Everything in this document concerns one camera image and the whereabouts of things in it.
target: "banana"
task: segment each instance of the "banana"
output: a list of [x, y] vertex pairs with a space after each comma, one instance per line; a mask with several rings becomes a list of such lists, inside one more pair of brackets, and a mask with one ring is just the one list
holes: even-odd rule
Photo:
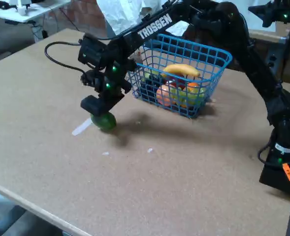
[[194, 67], [186, 64], [172, 64], [168, 65], [165, 69], [163, 69], [164, 72], [171, 73], [171, 74], [185, 74], [185, 75], [191, 75], [198, 77], [200, 76], [200, 72], [196, 70]]

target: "floor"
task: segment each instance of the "floor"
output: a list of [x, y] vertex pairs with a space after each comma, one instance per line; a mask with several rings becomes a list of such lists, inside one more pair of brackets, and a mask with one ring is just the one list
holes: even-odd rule
[[[80, 31], [90, 32], [94, 35], [104, 37], [106, 36], [105, 29], [93, 29], [89, 26], [77, 26]], [[48, 35], [55, 34], [57, 31], [61, 31], [65, 28], [76, 30], [76, 28], [68, 22], [58, 22], [54, 19], [45, 20], [44, 29], [48, 32]], [[34, 43], [33, 34], [29, 25], [18, 24], [16, 26], [9, 25], [0, 19], [0, 54], [4, 52], [15, 53], [29, 45]]]
[[[68, 22], [58, 22], [59, 29], [75, 29]], [[88, 26], [77, 26], [80, 31], [89, 31], [97, 36], [106, 36], [105, 30], [92, 29]], [[48, 19], [45, 21], [44, 29], [48, 35], [56, 33], [56, 21]], [[4, 52], [15, 53], [34, 43], [31, 28], [25, 24], [9, 25], [0, 19], [0, 54]], [[0, 206], [0, 220], [5, 216], [13, 206]], [[59, 236], [54, 228], [47, 222], [38, 218], [30, 212], [26, 212], [5, 234], [4, 236]]]

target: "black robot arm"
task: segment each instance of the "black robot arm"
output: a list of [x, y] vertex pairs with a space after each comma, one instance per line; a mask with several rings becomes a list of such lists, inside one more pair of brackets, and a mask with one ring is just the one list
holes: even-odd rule
[[[85, 85], [94, 87], [99, 98], [88, 96], [83, 99], [82, 108], [94, 116], [107, 113], [124, 97], [121, 90], [127, 93], [131, 89], [125, 76], [127, 71], [136, 69], [136, 63], [129, 56], [144, 42], [180, 20], [190, 23], [190, 27], [195, 29], [207, 30], [230, 51], [265, 101], [267, 119], [274, 130], [266, 147], [259, 152], [259, 159], [264, 163], [260, 181], [290, 193], [290, 179], [283, 170], [283, 164], [290, 166], [290, 93], [283, 89], [255, 52], [246, 21], [230, 2], [168, 1], [162, 10], [152, 16], [147, 15], [141, 24], [107, 45], [85, 34], [78, 60], [94, 68], [84, 74], [81, 80]], [[260, 154], [267, 148], [269, 154], [264, 161]]]

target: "white paper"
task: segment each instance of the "white paper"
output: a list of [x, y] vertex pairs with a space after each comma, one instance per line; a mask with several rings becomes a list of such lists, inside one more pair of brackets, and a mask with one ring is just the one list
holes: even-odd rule
[[[118, 35], [141, 22], [147, 13], [155, 13], [167, 0], [97, 0], [100, 10]], [[188, 27], [186, 22], [178, 22], [167, 31], [182, 36]]]
[[80, 126], [75, 128], [75, 130], [72, 132], [72, 135], [77, 136], [78, 134], [81, 134], [91, 124], [93, 124], [91, 118], [86, 119], [85, 122], [83, 122]]
[[[226, 0], [214, 0], [216, 2], [223, 2]], [[238, 7], [239, 12], [244, 16], [250, 30], [262, 30], [268, 32], [276, 32], [276, 23], [268, 28], [262, 26], [263, 21], [248, 10], [249, 6], [265, 5], [270, 0], [229, 0]]]

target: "green fruit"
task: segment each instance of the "green fruit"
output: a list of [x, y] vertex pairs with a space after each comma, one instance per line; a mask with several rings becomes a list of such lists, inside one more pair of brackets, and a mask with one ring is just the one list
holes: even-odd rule
[[182, 106], [186, 107], [188, 105], [189, 107], [193, 107], [195, 105], [199, 105], [204, 99], [206, 89], [200, 88], [196, 92], [195, 91], [188, 91], [188, 95], [186, 97], [186, 89], [183, 91], [185, 94], [185, 99], [182, 102]]
[[180, 106], [186, 98], [185, 91], [181, 90], [180, 87], [170, 87], [171, 98], [176, 102], [178, 106]]
[[93, 124], [95, 124], [103, 131], [110, 131], [116, 126], [116, 119], [110, 112], [99, 117], [91, 115], [91, 120]]
[[151, 73], [149, 72], [144, 72], [144, 77], [141, 79], [142, 82], [144, 82], [146, 79], [149, 79], [150, 75], [153, 74], [153, 75], [159, 75], [159, 72], [158, 71], [155, 71], [155, 70], [150, 70]]

